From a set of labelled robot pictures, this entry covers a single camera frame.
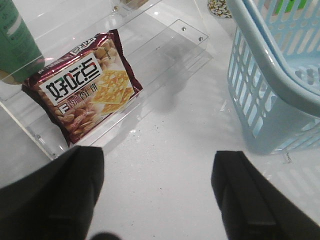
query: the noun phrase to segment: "transparent plastic shelf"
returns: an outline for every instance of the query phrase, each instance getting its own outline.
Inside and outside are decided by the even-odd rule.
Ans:
[[[118,29],[124,55],[144,89],[128,103],[125,110],[114,113],[77,142],[77,145],[92,146],[135,108],[146,104],[148,97],[166,81],[174,81],[175,75],[181,73],[189,78],[203,66],[209,60],[203,57],[208,36],[183,20],[178,19],[168,26],[147,14],[146,10],[159,0],[149,0],[138,9],[123,4],[115,5],[114,1],[82,2],[88,5],[81,6],[85,16],[89,15],[85,19],[84,13],[79,13],[80,9],[71,20],[67,21],[70,15],[63,18],[67,15],[67,11],[63,10],[75,4],[72,0],[60,1],[51,6],[50,11],[34,19],[31,16],[26,18],[30,18],[27,25],[43,53],[46,65],[95,34]],[[103,14],[97,7],[102,4],[111,11],[105,17],[103,15],[108,11]],[[36,102],[21,91],[20,85],[0,82],[0,105],[50,159],[55,159],[69,149],[60,129]]]

